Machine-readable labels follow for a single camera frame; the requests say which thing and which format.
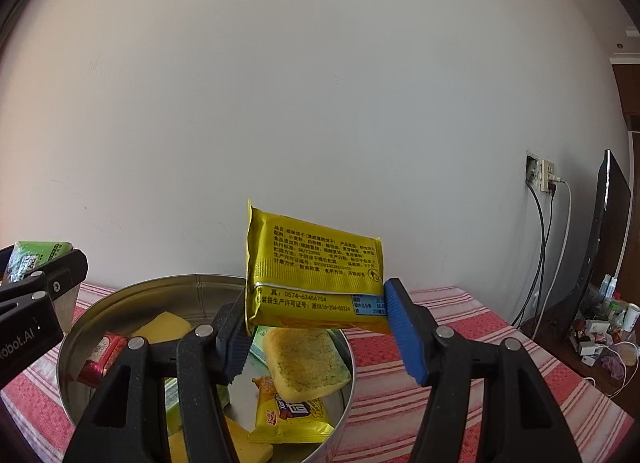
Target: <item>television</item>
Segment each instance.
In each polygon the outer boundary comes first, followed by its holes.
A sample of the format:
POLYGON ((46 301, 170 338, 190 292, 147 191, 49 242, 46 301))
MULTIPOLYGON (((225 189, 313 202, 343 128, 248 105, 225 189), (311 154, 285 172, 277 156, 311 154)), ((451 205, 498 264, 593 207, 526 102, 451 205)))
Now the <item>television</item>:
POLYGON ((605 275, 615 275, 625 242, 630 199, 625 176, 607 149, 598 171, 593 221, 582 268, 571 293, 559 305, 562 310, 556 329, 559 339, 568 335, 578 310, 588 310, 587 294, 597 292, 605 275))

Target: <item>clutter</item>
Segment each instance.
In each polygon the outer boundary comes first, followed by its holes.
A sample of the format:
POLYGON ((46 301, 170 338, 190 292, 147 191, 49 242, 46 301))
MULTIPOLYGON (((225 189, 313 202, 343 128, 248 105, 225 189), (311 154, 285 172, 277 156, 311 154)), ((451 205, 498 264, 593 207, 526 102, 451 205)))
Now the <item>clutter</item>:
POLYGON ((620 360, 620 357, 615 353, 607 353, 603 355, 600 360, 602 361, 602 367, 609 371, 613 378, 622 380, 625 377, 625 366, 620 360))
POLYGON ((609 281, 609 286, 607 286, 607 293, 605 295, 605 299, 611 299, 611 297, 613 297, 617 284, 618 284, 618 278, 612 277, 609 281))
POLYGON ((623 329, 625 325, 626 308, 621 308, 619 312, 611 319, 611 325, 615 329, 623 329))
POLYGON ((589 337, 598 346, 609 346, 612 343, 611 335, 608 333, 590 333, 589 337))
POLYGON ((585 356, 581 358, 581 362, 583 364, 587 364, 589 367, 593 367, 593 364, 596 363, 597 357, 593 356, 585 356))
POLYGON ((598 351, 598 346, 596 346, 593 342, 581 342, 578 349, 578 354, 581 357, 594 355, 596 353, 600 353, 598 351))
POLYGON ((609 326, 608 320, 588 320, 585 323, 585 331, 587 333, 606 333, 609 326))
POLYGON ((605 299, 607 297, 607 292, 609 291, 609 283, 611 282, 611 276, 607 273, 602 282, 600 283, 600 290, 598 291, 598 296, 600 300, 605 299))
POLYGON ((622 325, 622 329, 625 331, 631 331, 638 321, 640 315, 640 307, 630 303, 626 309, 625 320, 622 325))
POLYGON ((622 358, 622 361, 625 364, 625 366, 633 367, 636 365, 636 355, 637 355, 636 347, 625 342, 615 346, 615 348, 618 354, 620 355, 620 358, 622 358))

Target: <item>power cord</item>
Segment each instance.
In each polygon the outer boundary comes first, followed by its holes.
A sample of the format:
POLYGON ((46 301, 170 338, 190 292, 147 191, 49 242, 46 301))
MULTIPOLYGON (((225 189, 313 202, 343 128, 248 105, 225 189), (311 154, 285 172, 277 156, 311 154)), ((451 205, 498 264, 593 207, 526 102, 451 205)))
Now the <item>power cord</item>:
MULTIPOLYGON (((556 279, 558 278, 558 271, 560 271, 560 265, 562 263, 562 258, 564 257, 564 249, 566 248, 566 240, 569 237, 569 226, 571 225, 571 187, 559 176, 554 176, 553 174, 549 175, 549 179, 555 183, 564 183, 566 185, 566 189, 569 192, 569 211, 566 216, 566 225, 564 226, 564 239, 562 240, 562 249, 560 250, 560 257, 558 258, 558 265, 556 266, 556 273, 554 273, 554 278, 551 280, 551 285, 549 286, 549 291, 546 293, 545 302, 542 305, 542 311, 540 311, 540 317, 538 318, 538 322, 536 323, 536 328, 533 331, 533 335, 531 336, 531 340, 535 340, 536 334, 538 333, 538 329, 540 328, 540 323, 542 323, 542 316, 545 313, 546 303, 549 300, 549 296, 554 289, 554 284, 556 284, 556 279)), ((538 302, 542 299, 542 291, 538 294, 538 302)))
POLYGON ((622 357, 620 356, 620 353, 618 353, 616 350, 611 349, 609 346, 607 346, 607 349, 609 351, 612 351, 613 353, 618 355, 618 358, 620 359, 620 362, 622 363, 622 366, 625 368, 625 377, 622 379, 622 386, 615 393, 612 393, 612 394, 608 395, 609 398, 614 398, 615 396, 618 396, 620 391, 622 391, 622 389, 624 389, 626 386, 629 385, 629 382, 631 382, 631 380, 633 380, 633 378, 636 376, 636 372, 638 371, 638 366, 640 366, 640 361, 638 360, 638 355, 640 354, 639 351, 638 351, 638 346, 635 345, 633 342, 629 342, 628 340, 623 340, 622 342, 617 342, 616 344, 613 344, 613 345, 614 346, 618 346, 620 344, 629 344, 629 345, 633 346, 634 349, 636 350, 636 369, 634 369, 634 372, 631 375, 631 378, 629 378, 629 381, 627 382, 626 381, 626 364, 625 364, 625 361, 622 360, 622 357))
POLYGON ((533 314, 533 324, 536 323, 536 319, 538 318, 538 312, 540 310, 540 303, 542 302, 542 283, 545 279, 546 245, 549 242, 549 232, 551 232, 551 221, 553 221, 553 218, 554 218, 554 198, 556 197, 556 184, 549 182, 548 188, 549 188, 549 191, 551 192, 551 206, 549 209, 549 224, 546 227, 545 251, 543 252, 543 255, 542 255, 542 271, 540 273, 540 286, 538 287, 538 298, 536 299, 536 311, 533 314))
POLYGON ((533 190, 533 187, 531 186, 531 184, 529 182, 526 182, 526 185, 529 191, 531 192, 531 194, 533 195, 533 198, 536 200, 536 206, 538 207, 538 216, 540 217, 540 258, 538 260, 538 269, 536 270, 536 275, 533 278, 531 287, 529 288, 529 294, 527 295, 527 300, 522 305, 522 308, 516 315, 516 318, 513 319, 513 322, 511 323, 512 326, 516 325, 516 323, 518 322, 518 319, 520 319, 520 323, 522 323, 522 318, 524 317, 524 312, 527 309, 527 304, 529 304, 529 300, 531 299, 531 296, 533 295, 534 289, 536 287, 536 283, 538 282, 538 276, 540 275, 540 270, 541 268, 543 269, 544 257, 545 257, 545 219, 542 216, 542 207, 540 206, 540 200, 538 200, 538 196, 536 196, 536 193, 533 190))

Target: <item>screw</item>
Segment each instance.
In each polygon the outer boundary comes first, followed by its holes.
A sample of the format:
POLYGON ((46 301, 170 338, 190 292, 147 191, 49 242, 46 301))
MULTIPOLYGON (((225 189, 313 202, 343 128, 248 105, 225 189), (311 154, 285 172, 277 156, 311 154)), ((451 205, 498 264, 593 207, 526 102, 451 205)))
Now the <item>screw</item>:
POLYGON ((143 345, 145 345, 145 340, 142 337, 133 337, 127 344, 129 349, 140 349, 143 345))
POLYGON ((520 341, 517 338, 509 337, 504 341, 504 346, 509 351, 517 351, 518 349, 520 349, 522 344, 520 344, 520 341))
POLYGON ((200 324, 196 328, 196 337, 208 337, 213 333, 213 328, 211 324, 200 324))
POLYGON ((451 338, 453 337, 453 334, 453 328, 450 328, 449 326, 438 326, 436 328, 436 335, 440 338, 451 338))

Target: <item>red striped tablecloth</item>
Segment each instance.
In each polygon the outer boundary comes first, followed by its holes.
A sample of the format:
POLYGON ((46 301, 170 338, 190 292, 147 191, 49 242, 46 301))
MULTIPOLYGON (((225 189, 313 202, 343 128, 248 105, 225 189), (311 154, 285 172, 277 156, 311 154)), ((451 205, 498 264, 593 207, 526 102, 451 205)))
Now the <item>red striped tablecloth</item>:
MULTIPOLYGON (((83 284, 76 317, 113 290, 83 284)), ((509 326, 468 293, 456 287, 412 292, 440 324, 473 340, 500 343, 514 336, 527 348, 571 428, 585 463, 606 461, 633 420, 615 403, 582 380, 537 344, 509 326)), ((358 375, 354 402, 335 463, 404 463, 411 452, 429 396, 402 366, 392 337, 347 330, 358 375)), ((1 393, 20 431, 46 463, 59 462, 73 434, 56 385, 53 348, 9 383, 1 393)), ((472 383, 460 461, 476 460, 482 411, 481 380, 472 383)))

